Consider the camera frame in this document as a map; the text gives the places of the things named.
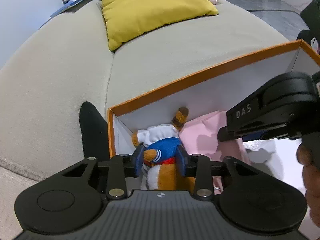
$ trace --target yellow pillow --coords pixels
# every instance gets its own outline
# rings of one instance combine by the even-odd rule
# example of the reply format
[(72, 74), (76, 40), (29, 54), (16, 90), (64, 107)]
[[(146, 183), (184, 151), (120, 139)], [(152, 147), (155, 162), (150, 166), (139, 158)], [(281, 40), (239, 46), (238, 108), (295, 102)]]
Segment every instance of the yellow pillow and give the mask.
[(110, 50), (166, 24), (219, 14), (209, 0), (102, 0), (102, 5)]

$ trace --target white wall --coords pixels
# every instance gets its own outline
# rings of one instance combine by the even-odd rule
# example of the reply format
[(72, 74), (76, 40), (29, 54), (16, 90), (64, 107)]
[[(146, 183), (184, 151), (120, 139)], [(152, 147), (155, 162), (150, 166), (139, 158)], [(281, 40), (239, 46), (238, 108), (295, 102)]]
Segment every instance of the white wall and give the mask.
[(0, 0), (0, 69), (62, 6), (62, 0)]

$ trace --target pink cloth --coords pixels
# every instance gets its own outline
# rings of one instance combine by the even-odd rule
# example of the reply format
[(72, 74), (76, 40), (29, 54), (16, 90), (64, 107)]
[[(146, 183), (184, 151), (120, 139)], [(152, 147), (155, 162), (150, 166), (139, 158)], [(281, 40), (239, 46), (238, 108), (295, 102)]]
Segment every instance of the pink cloth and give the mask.
[[(251, 164), (242, 145), (242, 139), (228, 142), (218, 141), (217, 133), (221, 127), (226, 125), (226, 111), (216, 111), (186, 122), (179, 137), (188, 154), (206, 155), (212, 161), (222, 161), (225, 156), (232, 156)], [(215, 187), (222, 189), (220, 178), (214, 178), (213, 181)]]

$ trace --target ribbed gray surface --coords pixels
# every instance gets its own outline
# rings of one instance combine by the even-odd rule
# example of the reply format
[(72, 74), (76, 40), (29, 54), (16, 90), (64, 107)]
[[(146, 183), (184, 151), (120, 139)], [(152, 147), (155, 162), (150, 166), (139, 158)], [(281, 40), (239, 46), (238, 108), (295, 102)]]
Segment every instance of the ribbed gray surface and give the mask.
[(18, 240), (304, 240), (297, 232), (268, 237), (240, 231), (227, 223), (210, 202), (193, 199), (188, 192), (134, 191), (121, 201), (110, 202), (91, 225), (61, 236), (24, 232)]

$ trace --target gray tile floor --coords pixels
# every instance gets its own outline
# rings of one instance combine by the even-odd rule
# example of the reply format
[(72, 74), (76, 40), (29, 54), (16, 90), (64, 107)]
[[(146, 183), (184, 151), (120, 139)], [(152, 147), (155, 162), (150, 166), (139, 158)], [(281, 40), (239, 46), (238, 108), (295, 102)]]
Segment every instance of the gray tile floor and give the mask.
[(281, 0), (227, 0), (259, 17), (289, 41), (294, 41), (307, 25), (296, 13), (297, 10)]

